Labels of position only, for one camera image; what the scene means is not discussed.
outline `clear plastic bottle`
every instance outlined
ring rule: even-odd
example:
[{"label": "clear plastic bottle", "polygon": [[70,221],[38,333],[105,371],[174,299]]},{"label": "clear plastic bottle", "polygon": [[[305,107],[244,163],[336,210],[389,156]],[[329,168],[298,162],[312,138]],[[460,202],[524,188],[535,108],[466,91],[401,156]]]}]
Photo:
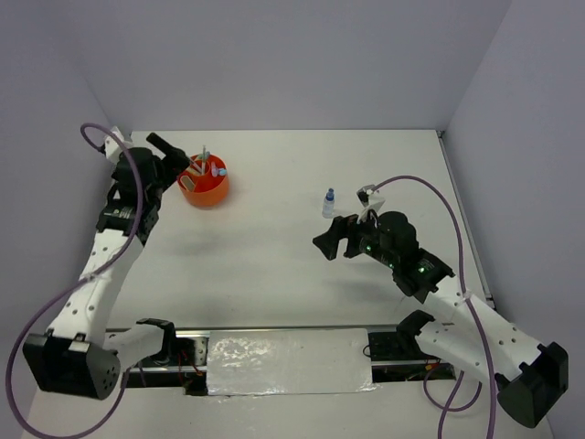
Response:
[{"label": "clear plastic bottle", "polygon": [[333,217],[333,205],[335,204],[335,193],[332,188],[329,188],[323,200],[323,218]]}]

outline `orange bowl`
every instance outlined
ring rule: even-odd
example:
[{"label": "orange bowl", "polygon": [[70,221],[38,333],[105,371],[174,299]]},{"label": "orange bowl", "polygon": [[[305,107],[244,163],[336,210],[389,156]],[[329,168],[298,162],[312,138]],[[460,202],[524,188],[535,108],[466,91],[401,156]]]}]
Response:
[{"label": "orange bowl", "polygon": [[[201,160],[196,159],[196,155],[192,155],[191,158],[196,160],[196,163],[201,166]],[[223,167],[226,169],[226,165],[216,155],[210,155],[206,162],[206,169],[203,176],[196,176],[191,172],[184,171],[178,177],[177,184],[179,185],[181,192],[185,196],[189,204],[198,208],[210,208],[217,205],[223,200],[228,194],[229,179],[228,174],[225,176],[213,177],[211,175],[211,164],[215,163],[217,168]],[[183,183],[181,183],[181,177],[187,176],[195,184],[194,190],[188,190]]]}]

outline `gray wall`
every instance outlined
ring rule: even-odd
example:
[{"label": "gray wall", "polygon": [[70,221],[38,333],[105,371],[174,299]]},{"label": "gray wall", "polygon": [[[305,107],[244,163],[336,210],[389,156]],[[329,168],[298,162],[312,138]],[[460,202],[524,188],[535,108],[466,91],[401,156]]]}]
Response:
[{"label": "gray wall", "polygon": [[446,139],[500,310],[569,351],[557,438],[583,426],[584,22],[582,0],[514,0]]},{"label": "gray wall", "polygon": [[126,129],[444,128],[509,4],[76,0],[52,8],[104,111]]},{"label": "gray wall", "polygon": [[[42,303],[77,278],[87,260],[92,226],[108,179],[109,167],[105,160],[90,150],[79,135],[82,122],[107,123],[106,118],[83,77],[59,51],[59,44],[46,23],[37,2],[3,2],[0,14],[2,377],[17,332]],[[37,385],[22,364],[16,369],[15,385],[18,403],[28,413]],[[21,430],[8,410],[4,389],[2,393],[0,435],[9,439],[20,437]]]}]

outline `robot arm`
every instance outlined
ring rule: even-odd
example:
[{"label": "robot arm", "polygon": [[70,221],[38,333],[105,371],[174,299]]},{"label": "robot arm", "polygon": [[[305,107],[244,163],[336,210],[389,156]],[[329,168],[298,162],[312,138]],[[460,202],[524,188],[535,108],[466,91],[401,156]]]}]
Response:
[{"label": "robot arm", "polygon": [[[415,297],[422,308],[398,327],[405,348],[448,360],[482,382],[495,379],[500,405],[517,422],[535,427],[567,390],[567,352],[557,343],[543,346],[476,296],[462,292],[452,269],[419,246],[416,230],[404,214],[378,216],[381,202],[377,200],[372,209],[363,191],[358,195],[365,210],[360,215],[334,218],[330,229],[313,239],[314,245],[331,261],[339,242],[347,239],[346,258],[365,254],[391,269],[400,291]],[[488,374],[466,300],[473,304],[487,335],[494,377]]]},{"label": "robot arm", "polygon": [[162,194],[190,163],[183,151],[154,133],[146,140],[165,155],[162,159],[148,148],[125,142],[119,131],[114,134],[127,145],[143,183],[138,230],[116,263],[101,274],[90,276],[127,242],[138,213],[129,162],[117,143],[108,137],[102,152],[116,167],[90,258],[81,275],[88,282],[69,297],[45,334],[30,334],[23,346],[27,363],[43,391],[103,400],[112,393],[121,371],[146,357],[166,362],[180,349],[174,325],[155,319],[141,320],[123,334],[105,339],[106,325],[122,283],[158,221]]}]

